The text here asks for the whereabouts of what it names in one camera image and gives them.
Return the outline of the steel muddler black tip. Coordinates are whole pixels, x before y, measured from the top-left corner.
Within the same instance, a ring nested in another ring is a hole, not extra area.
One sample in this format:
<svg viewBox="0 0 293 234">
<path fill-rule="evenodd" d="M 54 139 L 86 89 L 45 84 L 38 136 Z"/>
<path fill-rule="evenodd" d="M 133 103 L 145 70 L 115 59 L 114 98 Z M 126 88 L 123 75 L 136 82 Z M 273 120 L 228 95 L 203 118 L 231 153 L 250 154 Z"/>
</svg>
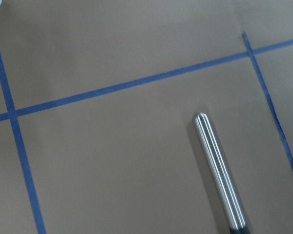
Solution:
<svg viewBox="0 0 293 234">
<path fill-rule="evenodd" d="M 193 118 L 196 132 L 205 152 L 206 160 L 215 183 L 231 234 L 249 234 L 240 201 L 232 178 L 227 169 L 221 146 L 213 130 L 212 123 L 205 113 Z"/>
</svg>

